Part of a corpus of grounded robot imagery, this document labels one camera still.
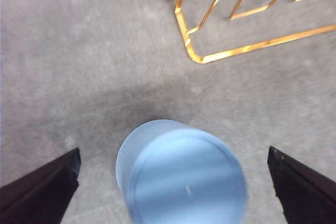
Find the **gold metal frame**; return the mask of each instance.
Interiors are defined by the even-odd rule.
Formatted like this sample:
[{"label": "gold metal frame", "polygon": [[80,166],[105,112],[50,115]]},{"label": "gold metal frame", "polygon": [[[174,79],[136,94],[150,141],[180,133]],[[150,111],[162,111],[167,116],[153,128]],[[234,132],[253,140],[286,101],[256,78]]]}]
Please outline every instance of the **gold metal frame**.
[{"label": "gold metal frame", "polygon": [[[183,0],[176,0],[175,16],[176,16],[176,19],[177,19],[178,26],[180,27],[180,31],[181,31],[181,35],[182,35],[182,38],[183,38],[183,41],[184,41],[184,46],[186,48],[186,51],[187,51],[188,55],[190,56],[190,58],[197,63],[208,63],[208,62],[211,62],[211,61],[224,59],[224,58],[227,58],[227,57],[230,57],[230,56],[233,56],[233,55],[242,54],[244,52],[250,52],[250,51],[253,51],[253,50],[256,50],[256,49],[270,47],[270,46],[282,44],[282,43],[285,43],[285,42],[293,41],[293,40],[296,40],[296,39],[305,38],[305,37],[309,37],[309,36],[312,36],[312,35],[317,35],[317,34],[321,34],[321,33],[326,33],[328,31],[336,30],[336,24],[332,24],[332,25],[329,25],[329,26],[323,26],[323,27],[319,27],[319,28],[315,28],[315,29],[311,29],[311,30],[301,31],[301,32],[298,32],[298,33],[295,33],[295,34],[290,34],[290,35],[286,35],[286,36],[282,36],[282,37],[278,37],[278,38],[273,38],[273,39],[257,42],[257,43],[254,43],[254,44],[245,45],[245,46],[234,48],[234,49],[225,50],[225,51],[222,51],[222,52],[218,52],[216,54],[200,56],[195,52],[195,50],[192,46],[192,41],[191,41],[191,38],[190,38],[190,34],[198,31],[203,26],[203,24],[208,19],[211,11],[214,9],[214,7],[216,6],[216,4],[218,3],[219,0],[213,0],[212,1],[210,7],[208,8],[208,10],[207,10],[206,14],[204,15],[203,19],[201,20],[200,24],[197,27],[194,27],[192,29],[188,29],[187,26],[186,26],[186,23],[185,23],[185,20],[184,20],[184,17],[183,17],[183,13],[182,13],[182,1]],[[247,16],[247,15],[262,12],[262,11],[266,10],[267,8],[269,8],[270,6],[272,6],[277,0],[272,0],[266,6],[256,8],[256,9],[253,9],[253,10],[249,10],[247,12],[243,12],[243,13],[235,15],[235,12],[237,11],[237,9],[240,6],[242,1],[243,0],[238,0],[238,2],[236,3],[234,9],[232,10],[232,12],[229,16],[229,19],[240,18],[240,17],[244,17],[244,16]]]}]

